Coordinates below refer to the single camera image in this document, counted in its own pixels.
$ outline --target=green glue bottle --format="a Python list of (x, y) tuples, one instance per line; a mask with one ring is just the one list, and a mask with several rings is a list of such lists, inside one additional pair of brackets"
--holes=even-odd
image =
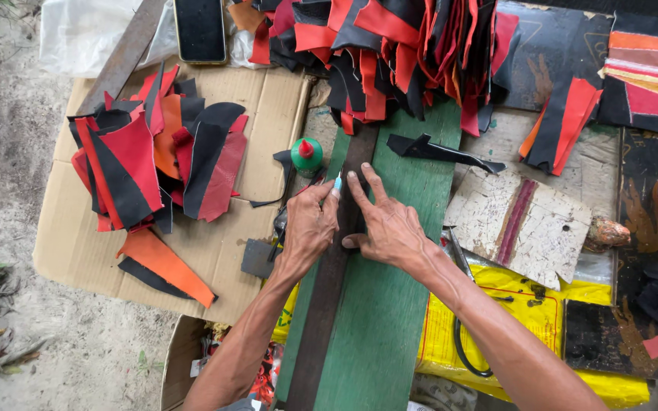
[(314, 177), (322, 167), (324, 150), (321, 144), (313, 138), (302, 138), (291, 147), (291, 161), (301, 177)]

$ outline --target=dirt ground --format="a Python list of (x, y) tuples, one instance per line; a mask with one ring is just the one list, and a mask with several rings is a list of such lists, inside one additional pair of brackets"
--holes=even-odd
[(17, 350), (56, 338), (21, 374), (0, 373), (0, 409), (158, 409), (163, 361), (177, 314), (76, 290), (37, 275), (32, 249), (55, 139), (72, 79), (39, 68), (41, 0), (0, 1), (0, 260), (21, 280), (0, 318)]

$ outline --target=red stripe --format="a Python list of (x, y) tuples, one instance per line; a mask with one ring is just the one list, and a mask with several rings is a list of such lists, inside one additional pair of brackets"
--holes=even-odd
[(522, 220), (522, 213), (527, 208), (529, 200), (532, 197), (532, 192), (535, 191), (537, 182), (526, 178), (522, 181), (522, 187), (519, 190), (517, 200), (514, 202), (512, 213), (507, 220), (507, 228), (505, 229), (504, 237), (501, 240), (499, 247), (499, 254), (497, 256), (497, 263), (503, 266), (509, 264), (509, 259), (512, 255), (512, 249), (519, 235), (520, 221)]

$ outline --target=cardboard sheet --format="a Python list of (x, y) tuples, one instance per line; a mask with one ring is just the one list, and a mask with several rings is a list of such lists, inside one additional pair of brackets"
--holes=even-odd
[[(167, 62), (173, 67), (177, 58)], [(144, 78), (156, 71), (135, 72), (123, 96), (136, 94)], [(57, 282), (111, 297), (159, 306), (193, 317), (234, 323), (260, 289), (260, 279), (240, 271), (248, 238), (265, 238), (279, 204), (252, 209), (246, 199), (278, 198), (283, 190), (283, 170), (272, 154), (287, 150), (296, 140), (308, 100), (308, 82), (286, 70), (247, 70), (184, 64), (177, 81), (196, 78), (196, 88), (206, 105), (237, 102), (249, 116), (244, 135), (248, 142), (226, 213), (215, 221), (194, 221), (178, 213), (173, 234), (160, 235), (217, 295), (208, 310), (196, 301), (161, 293), (118, 269), (114, 258), (126, 236), (124, 230), (98, 233), (98, 217), (91, 199), (70, 159), (78, 150), (64, 122), (56, 142), (53, 166), (38, 224), (33, 258), (37, 272)], [(73, 114), (93, 80), (77, 79), (68, 102)]]

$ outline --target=dry leaf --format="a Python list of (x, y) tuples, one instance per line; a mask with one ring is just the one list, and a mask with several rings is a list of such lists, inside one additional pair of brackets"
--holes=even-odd
[(29, 354), (22, 355), (22, 358), (20, 358), (20, 362), (22, 364), (26, 363), (27, 361), (36, 359), (40, 357), (40, 351), (35, 351), (35, 352), (30, 352)]
[(19, 368), (18, 366), (5, 366), (2, 368), (2, 371), (5, 374), (20, 374), (22, 372), (22, 369)]

